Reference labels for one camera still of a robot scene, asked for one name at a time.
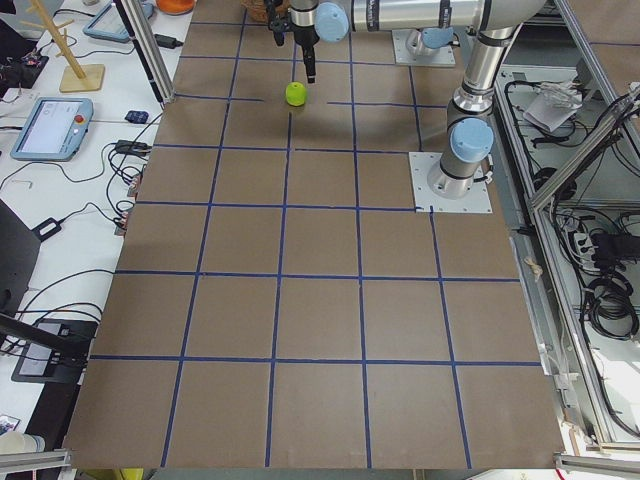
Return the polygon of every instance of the black cable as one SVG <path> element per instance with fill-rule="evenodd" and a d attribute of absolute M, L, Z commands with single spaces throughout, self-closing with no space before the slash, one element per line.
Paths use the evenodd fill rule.
<path fill-rule="evenodd" d="M 38 291 L 38 293 L 36 293 L 36 294 L 34 295 L 34 297 L 33 297 L 31 300 L 29 300 L 29 302 L 25 305 L 25 307 L 24 307 L 24 309 L 23 309 L 23 310 L 29 310 L 29 307 L 30 307 L 31 305 L 33 305 L 33 303 L 38 299 L 38 297 L 40 297 L 40 295 L 42 295 L 44 292 L 46 292 L 46 291 L 47 291 L 47 290 L 49 290 L 50 288 L 53 288 L 53 287 L 55 287 L 56 285 L 59 285 L 59 284 L 61 284 L 61 283 L 65 282 L 65 281 L 67 281 L 67 280 L 72 279 L 72 278 L 79 277 L 79 276 L 81 276 L 81 275 L 86 275 L 86 274 L 88 274 L 88 273 L 108 273 L 109 275 L 113 275 L 113 274 L 114 274 L 114 272 L 112 272 L 112 271 L 110 271 L 110 270 L 106 270 L 106 269 L 104 269 L 104 268 L 91 268 L 91 269 L 89 269 L 89 270 L 82 270 L 82 271 L 80 271 L 80 272 L 72 273 L 72 274 L 70 274 L 70 275 L 67 275 L 66 277 L 62 277 L 61 279 L 56 280 L 56 281 L 55 281 L 55 282 L 53 282 L 53 283 L 50 283 L 49 285 L 47 285 L 46 287 L 44 287 L 44 288 L 42 288 L 40 291 Z"/>
<path fill-rule="evenodd" d="M 107 201 L 109 202 L 109 205 L 111 206 L 111 208 L 120 216 L 120 218 L 122 220 L 125 220 L 126 215 L 127 215 L 127 211 L 121 210 L 121 209 L 118 208 L 118 205 L 120 204 L 120 202 L 122 202 L 122 200 L 119 201 L 119 202 L 116 202 L 115 204 L 113 203 L 113 201 L 111 200 L 111 195 L 109 194 L 109 189 L 110 189 L 111 185 L 113 184 L 113 181 L 115 180 L 115 178 L 117 176 L 120 176 L 119 173 L 121 173 L 122 166 L 124 165 L 124 162 L 127 159 L 127 157 L 136 156 L 138 158 L 144 159 L 140 155 L 136 154 L 133 146 L 134 146 L 134 144 L 136 142 L 138 142 L 138 140 L 140 140 L 142 135 L 144 135 L 144 133 L 151 127 L 151 125 L 153 125 L 162 116 L 163 113 L 164 113 L 164 108 L 163 108 L 162 112 L 160 112 L 158 115 L 156 115 L 147 125 L 145 125 L 145 127 L 140 131 L 140 133 L 138 133 L 138 135 L 136 135 L 136 137 L 131 141 L 131 144 L 129 145 L 129 149 L 128 150 L 124 150 L 124 151 L 119 152 L 119 153 L 121 153 L 123 155 L 123 157 L 122 157 L 122 159 L 120 161 L 120 164 L 115 167 L 113 175 L 111 176 L 111 178 L 107 182 L 107 186 L 106 186 L 106 189 L 105 189 Z"/>
<path fill-rule="evenodd" d="M 82 55 L 75 55 L 76 58 L 87 58 L 95 53 L 115 53 L 117 55 L 131 55 L 135 51 L 135 47 L 128 52 L 120 52 L 118 50 L 93 50 L 92 52 L 84 53 Z"/>
<path fill-rule="evenodd" d="M 107 221 L 109 221 L 109 222 L 113 223 L 113 224 L 114 224 L 114 225 L 116 225 L 116 226 L 119 226 L 115 219 L 110 218 L 106 213 L 104 213 L 104 211 L 103 211 L 103 210 L 102 210 L 98 205 L 96 205 L 96 204 L 95 204 L 95 203 L 93 203 L 93 202 L 87 202 L 87 203 L 84 205 L 84 207 L 82 207 L 81 209 L 79 209 L 79 210 L 74 210 L 73 212 L 68 213 L 67 215 L 65 215 L 64 217 L 62 217 L 60 220 L 58 220 L 58 224 L 61 224 L 61 223 L 65 222 L 67 219 L 69 219 L 70 217 L 72 217 L 72 216 L 74 216 L 74 215 L 78 215 L 78 214 L 80 214 L 80 213 L 82 213 L 82 212 L 86 211 L 86 210 L 87 210 L 87 208 L 89 208 L 89 207 L 94 207 L 100 215 L 102 215 L 105 219 L 107 219 Z"/>
<path fill-rule="evenodd" d="M 80 10 L 74 10 L 72 8 L 59 8 L 58 10 L 53 12 L 53 15 L 51 15 L 51 18 L 55 17 L 59 13 L 78 13 L 80 15 L 86 15 L 87 17 L 91 17 L 91 18 L 95 17 L 93 13 L 89 13 L 89 12 L 81 12 Z"/>
<path fill-rule="evenodd" d="M 595 362 L 595 359 L 593 357 L 593 353 L 591 352 L 591 340 L 590 340 L 589 334 L 587 332 L 586 321 L 585 321 L 585 316 L 584 316 L 584 308 L 582 308 L 581 312 L 580 312 L 580 326 L 581 326 L 581 330 L 582 330 L 582 336 L 584 337 L 584 339 L 585 339 L 585 341 L 587 343 L 589 356 L 591 357 L 591 361 L 593 362 L 593 364 L 595 366 L 596 362 Z M 640 432 L 638 430 L 636 430 L 635 428 L 632 428 L 629 425 L 627 425 L 620 418 L 620 415 L 618 415 L 618 411 L 613 407 L 613 403 L 611 402 L 611 399 L 609 398 L 609 392 L 607 390 L 607 385 L 605 383 L 604 373 L 600 373 L 597 368 L 595 368 L 595 370 L 596 370 L 596 377 L 598 379 L 598 386 L 600 388 L 600 393 L 602 394 L 602 398 L 604 400 L 605 406 L 607 407 L 607 413 L 609 414 L 611 419 L 614 421 L 614 423 L 616 425 L 618 425 L 624 432 L 626 432 L 627 434 L 631 435 L 632 437 L 640 438 Z"/>
<path fill-rule="evenodd" d="M 505 95 L 505 98 L 507 99 L 507 105 L 509 106 L 509 112 L 511 113 L 511 118 L 513 119 L 513 127 L 516 129 L 516 133 L 518 134 L 518 138 L 520 139 L 520 143 L 522 145 L 522 150 L 524 151 L 525 157 L 527 158 L 527 168 L 529 170 L 529 175 L 533 178 L 536 173 L 533 171 L 533 167 L 535 166 L 538 170 L 542 170 L 542 166 L 536 161 L 535 158 L 533 158 L 533 156 L 529 152 L 529 148 L 527 147 L 527 142 L 524 139 L 524 135 L 522 135 L 522 130 L 520 129 L 520 124 L 518 123 L 519 120 L 516 117 L 515 107 L 513 105 L 513 102 L 511 101 L 510 90 L 509 90 L 514 85 L 528 85 L 530 87 L 533 87 L 534 85 L 537 85 L 537 84 L 534 84 L 532 82 L 524 82 L 521 80 L 514 80 L 512 82 L 507 83 L 504 86 L 504 95 Z"/>
<path fill-rule="evenodd" d="M 75 313 L 75 314 L 85 315 L 85 316 L 91 318 L 92 320 L 94 320 L 96 323 L 100 324 L 101 319 L 97 315 L 94 315 L 92 313 L 86 312 L 84 310 L 77 310 L 77 309 L 69 309 L 68 308 L 68 307 L 81 307 L 81 306 L 87 306 L 87 307 L 95 308 L 100 313 L 100 316 L 102 316 L 102 313 L 103 313 L 102 312 L 102 308 L 100 308 L 98 305 L 96 305 L 95 303 L 92 303 L 92 302 L 71 302 L 71 303 L 67 303 L 65 305 L 61 305 L 61 306 L 56 307 L 56 308 L 49 309 L 49 310 L 18 310 L 16 312 L 16 315 L 20 315 L 20 317 L 18 317 L 18 318 L 22 318 L 23 314 L 42 313 L 42 315 L 40 315 L 40 317 L 38 317 L 35 320 L 35 322 L 38 322 L 40 320 L 43 320 L 43 319 L 47 318 L 52 313 Z M 10 352 L 11 350 L 13 350 L 15 348 L 18 348 L 20 346 L 24 346 L 24 345 L 19 345 L 19 343 L 21 341 L 20 339 L 15 340 L 15 341 L 11 341 L 11 340 L 5 340 L 5 341 L 8 344 L 8 350 L 0 349 L 0 353 L 8 353 L 8 352 Z"/>
<path fill-rule="evenodd" d="M 69 305 L 56 307 L 56 308 L 53 308 L 51 310 L 19 310 L 19 311 L 16 312 L 16 315 L 17 314 L 29 314 L 29 313 L 42 313 L 43 315 L 42 315 L 41 318 L 45 318 L 45 317 L 48 317 L 49 315 L 54 314 L 54 313 L 74 313 L 74 314 L 77 314 L 77 315 L 84 315 L 86 317 L 91 318 L 96 323 L 100 323 L 100 317 L 98 317 L 97 315 L 94 315 L 93 313 L 85 312 L 84 310 L 78 310 L 76 308 L 66 308 L 67 306 L 76 306 L 76 305 L 80 306 L 82 304 L 85 304 L 85 302 L 71 303 Z"/>
<path fill-rule="evenodd" d="M 96 178 L 101 177 L 104 174 L 104 172 L 106 171 L 106 162 L 104 160 L 104 151 L 110 145 L 115 145 L 115 143 L 108 143 L 104 147 L 102 147 L 102 152 L 100 154 L 100 157 L 102 159 L 102 169 L 96 175 L 92 175 L 91 177 L 88 177 L 88 178 L 74 179 L 74 178 L 71 178 L 67 174 L 65 169 L 62 168 L 62 166 L 59 163 L 56 163 L 56 162 L 27 162 L 22 167 L 18 168 L 17 170 L 13 171 L 12 173 L 10 173 L 9 175 L 7 175 L 6 177 L 4 177 L 2 179 L 2 182 L 0 182 L 0 190 L 2 190 L 4 188 L 5 184 L 7 183 L 7 180 L 9 180 L 11 177 L 13 177 L 14 175 L 20 173 L 22 170 L 24 170 L 25 168 L 27 168 L 27 167 L 29 167 L 31 165 L 51 165 L 53 167 L 56 167 L 62 172 L 62 175 L 64 175 L 64 177 L 71 183 L 84 183 L 84 182 L 89 182 L 91 180 L 95 180 Z"/>

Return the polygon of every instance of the metal pole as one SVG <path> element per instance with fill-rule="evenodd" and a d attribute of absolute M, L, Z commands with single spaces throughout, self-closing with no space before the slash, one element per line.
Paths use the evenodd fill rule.
<path fill-rule="evenodd" d="M 140 57 L 140 62 L 156 99 L 163 104 L 173 102 L 175 88 L 140 2 L 138 0 L 115 0 L 115 4 Z"/>

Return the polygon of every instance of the wooden stand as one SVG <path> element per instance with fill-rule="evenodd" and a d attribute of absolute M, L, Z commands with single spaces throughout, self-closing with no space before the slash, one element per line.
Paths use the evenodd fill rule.
<path fill-rule="evenodd" d="M 104 79 L 104 65 L 93 64 L 80 66 L 78 60 L 71 52 L 71 49 L 67 45 L 67 29 L 64 28 L 73 20 L 69 20 L 60 25 L 56 25 L 53 19 L 47 12 L 47 9 L 42 5 L 41 0 L 31 0 L 30 11 L 36 11 L 42 20 L 44 25 L 34 25 L 39 28 L 46 28 L 51 34 L 51 38 L 56 42 L 60 53 L 57 56 L 64 55 L 64 58 L 69 62 L 69 66 L 65 68 L 62 75 L 62 81 L 60 82 L 61 93 L 74 93 L 74 92 L 94 92 L 102 88 L 102 80 Z"/>

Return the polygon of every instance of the white desk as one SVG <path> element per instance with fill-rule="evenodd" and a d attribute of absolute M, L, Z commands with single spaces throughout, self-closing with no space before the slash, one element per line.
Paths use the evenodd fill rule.
<path fill-rule="evenodd" d="M 67 0 L 62 8 L 71 8 L 89 13 L 97 13 L 108 0 L 101 0 L 92 7 L 86 7 L 80 0 Z M 94 50 L 109 50 L 117 52 L 129 52 L 133 48 L 131 42 L 118 43 L 107 40 L 91 38 L 82 33 L 82 29 L 91 21 L 91 18 L 76 13 L 59 13 L 55 17 L 57 24 L 73 19 L 74 22 L 67 27 L 67 33 L 78 40 L 71 47 L 74 54 L 81 56 Z M 184 41 L 191 21 L 191 14 L 171 16 L 156 9 L 149 20 L 154 33 L 169 35 Z M 38 45 L 46 45 L 51 36 L 46 32 Z M 41 96 L 47 97 L 83 97 L 93 101 L 95 108 L 94 121 L 121 122 L 129 110 L 145 110 L 150 118 L 155 118 L 160 113 L 160 107 L 153 91 L 149 86 L 138 54 L 134 51 L 130 55 L 114 53 L 96 53 L 87 58 L 78 60 L 80 65 L 104 64 L 106 72 L 102 89 L 97 92 L 82 92 L 77 94 L 61 94 L 58 90 L 62 73 L 68 63 L 64 57 L 56 57 L 59 52 L 55 44 L 46 46 L 42 53 L 49 56 L 49 62 L 43 74 L 38 78 L 31 90 L 23 90 L 23 96 L 13 104 L 0 103 L 0 116 L 26 118 L 35 100 Z M 169 75 L 173 77 L 178 66 L 180 48 L 174 50 L 161 48 L 162 58 L 167 66 Z M 12 99 L 17 95 L 17 89 L 10 89 L 5 98 Z"/>
<path fill-rule="evenodd" d="M 67 0 L 63 8 L 97 12 L 106 4 L 102 0 L 99 5 L 85 7 L 80 0 Z M 92 50 L 128 51 L 131 43 L 119 44 L 86 37 L 82 27 L 89 21 L 88 17 L 77 14 L 59 14 L 57 23 L 67 18 L 76 21 L 69 26 L 68 33 L 78 39 L 73 48 L 77 54 Z M 184 40 L 191 15 L 178 17 L 168 16 L 156 11 L 151 19 L 152 29 Z M 49 42 L 46 33 L 39 45 Z M 89 131 L 80 146 L 78 153 L 68 162 L 60 162 L 66 173 L 74 179 L 83 179 L 96 175 L 102 169 L 100 157 L 104 145 L 118 139 L 133 140 L 144 128 L 144 125 L 133 125 L 124 121 L 124 115 L 130 109 L 146 110 L 150 118 L 160 113 L 146 75 L 142 69 L 136 52 L 131 55 L 96 54 L 82 60 L 81 63 L 104 63 L 106 75 L 102 90 L 63 95 L 58 92 L 62 71 L 67 65 L 63 57 L 55 58 L 57 47 L 51 45 L 44 49 L 50 56 L 49 63 L 43 70 L 32 90 L 23 90 L 22 96 L 14 103 L 0 103 L 0 126 L 21 126 L 30 113 L 35 100 L 39 96 L 90 98 L 94 104 L 94 117 Z M 161 49 L 170 74 L 173 76 L 180 49 Z M 5 98 L 12 99 L 17 94 L 13 89 Z M 157 131 L 157 124 L 152 125 L 142 135 L 140 141 L 152 144 Z M 13 160 L 9 152 L 17 139 L 18 132 L 0 130 L 0 181 L 10 173 L 24 165 L 24 162 Z M 138 159 L 127 159 L 127 164 L 141 164 Z M 104 173 L 95 180 L 74 184 L 65 179 L 60 170 L 51 165 L 31 165 L 13 176 L 0 190 L 0 198 L 7 203 L 30 228 L 53 217 L 60 219 L 66 214 L 79 210 L 87 202 L 93 202 L 107 214 L 109 210 L 105 190 L 113 172 L 106 165 Z M 116 178 L 110 188 L 114 203 L 125 199 L 127 188 Z M 86 212 L 68 219 L 62 231 L 45 241 L 40 248 L 40 255 L 30 282 L 30 291 L 26 293 L 22 307 L 37 294 L 39 289 L 69 274 L 89 269 L 111 270 L 116 266 L 122 237 L 114 235 L 113 224 L 107 222 L 93 207 Z M 51 309 L 71 302 L 86 301 L 103 307 L 111 285 L 111 275 L 90 273 L 65 281 L 43 293 L 31 306 L 31 309 Z M 55 314 L 52 318 L 82 318 L 70 314 Z M 25 315 L 27 322 L 34 321 L 39 315 Z M 24 431 L 29 423 L 42 384 L 15 383 L 10 380 L 17 362 L 16 357 L 0 356 L 0 413 L 17 417 L 21 420 L 19 431 Z"/>

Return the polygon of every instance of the grid square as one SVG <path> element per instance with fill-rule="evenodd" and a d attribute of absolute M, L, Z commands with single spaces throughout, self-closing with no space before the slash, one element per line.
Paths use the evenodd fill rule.
<path fill-rule="evenodd" d="M 357 275 L 355 212 L 289 209 L 284 272 Z"/>
<path fill-rule="evenodd" d="M 616 92 L 626 94 L 629 84 L 640 78 L 637 62 L 628 61 L 638 57 L 640 45 L 593 45 L 593 51 Z"/>
<path fill-rule="evenodd" d="M 418 108 L 422 152 L 443 152 L 449 142 L 446 108 Z"/>
<path fill-rule="evenodd" d="M 518 278 L 509 232 L 496 213 L 434 218 L 443 276 Z"/>
<path fill-rule="evenodd" d="M 437 282 L 366 281 L 367 358 L 451 359 Z"/>
<path fill-rule="evenodd" d="M 394 65 L 391 32 L 354 32 L 351 34 L 353 62 Z"/>
<path fill-rule="evenodd" d="M 414 208 L 406 154 L 359 154 L 358 182 L 363 207 Z"/>
<path fill-rule="evenodd" d="M 215 207 L 202 268 L 206 272 L 277 273 L 282 211 Z"/>
<path fill-rule="evenodd" d="M 233 96 L 283 103 L 284 91 L 290 81 L 290 64 L 275 60 L 240 60 Z"/>
<path fill-rule="evenodd" d="M 218 149 L 153 147 L 138 200 L 208 202 Z"/>
<path fill-rule="evenodd" d="M 240 3 L 234 6 L 229 0 L 209 0 L 196 3 L 191 22 L 242 23 L 244 12 Z"/>
<path fill-rule="evenodd" d="M 155 143 L 217 147 L 226 111 L 226 100 L 181 97 L 166 106 Z"/>
<path fill-rule="evenodd" d="M 294 148 L 353 150 L 351 105 L 306 106 L 293 111 L 291 118 Z"/>
<path fill-rule="evenodd" d="M 73 466 L 160 465 L 177 371 L 178 362 L 89 361 L 64 441 Z"/>
<path fill-rule="evenodd" d="M 454 68 L 412 68 L 418 105 L 447 106 L 453 92 L 462 85 L 464 61 L 459 48 L 454 48 L 453 52 L 456 59 Z"/>
<path fill-rule="evenodd" d="M 271 466 L 366 467 L 363 402 L 359 365 L 279 364 Z"/>
<path fill-rule="evenodd" d="M 287 147 L 288 130 L 289 110 L 285 105 L 235 101 L 229 106 L 224 144 L 284 149 Z"/>
<path fill-rule="evenodd" d="M 409 68 L 402 65 L 354 65 L 353 83 L 358 103 L 413 105 Z"/>
<path fill-rule="evenodd" d="M 369 365 L 375 468 L 465 469 L 451 367 Z"/>
<path fill-rule="evenodd" d="M 118 270 L 194 272 L 206 207 L 136 205 Z"/>
<path fill-rule="evenodd" d="M 474 468 L 553 468 L 564 450 L 540 367 L 459 367 Z"/>
<path fill-rule="evenodd" d="M 316 58 L 319 64 L 323 62 L 348 62 L 349 61 L 349 40 L 345 38 L 341 42 L 318 42 L 315 45 Z"/>
<path fill-rule="evenodd" d="M 331 45 L 320 42 L 316 45 Z M 316 51 L 316 58 L 324 59 Z M 316 64 L 316 83 L 308 84 L 303 62 L 296 62 L 296 80 L 307 87 L 307 103 L 313 106 L 323 105 L 327 102 L 347 102 L 351 104 L 351 69 L 347 63 L 322 63 Z"/>
<path fill-rule="evenodd" d="M 429 217 L 413 212 L 362 212 L 362 269 L 368 276 L 435 277 Z"/>
<path fill-rule="evenodd" d="M 91 353 L 180 355 L 193 281 L 183 275 L 116 275 Z M 172 321 L 157 328 L 160 318 Z"/>
<path fill-rule="evenodd" d="M 281 205 L 285 152 L 224 150 L 216 182 L 216 203 Z"/>
<path fill-rule="evenodd" d="M 276 280 L 201 277 L 187 353 L 196 357 L 271 357 Z"/>
<path fill-rule="evenodd" d="M 282 281 L 278 358 L 360 359 L 357 280 Z"/>
<path fill-rule="evenodd" d="M 418 125 L 413 107 L 357 105 L 358 150 L 415 152 Z"/>
<path fill-rule="evenodd" d="M 540 361 L 520 284 L 449 282 L 445 290 L 456 360 Z"/>
<path fill-rule="evenodd" d="M 189 25 L 181 56 L 235 58 L 241 32 L 240 25 L 192 23 Z"/>
<path fill-rule="evenodd" d="M 294 42 L 285 42 L 282 47 L 277 47 L 273 41 L 273 33 L 264 25 L 247 24 L 242 35 L 240 56 L 242 58 L 258 59 L 293 59 Z"/>
<path fill-rule="evenodd" d="M 287 202 L 291 205 L 355 206 L 353 154 L 292 152 Z"/>
<path fill-rule="evenodd" d="M 186 363 L 167 466 L 264 466 L 268 403 L 268 364 Z"/>
<path fill-rule="evenodd" d="M 181 95 L 227 98 L 234 66 L 234 60 L 182 57 L 173 83 Z"/>

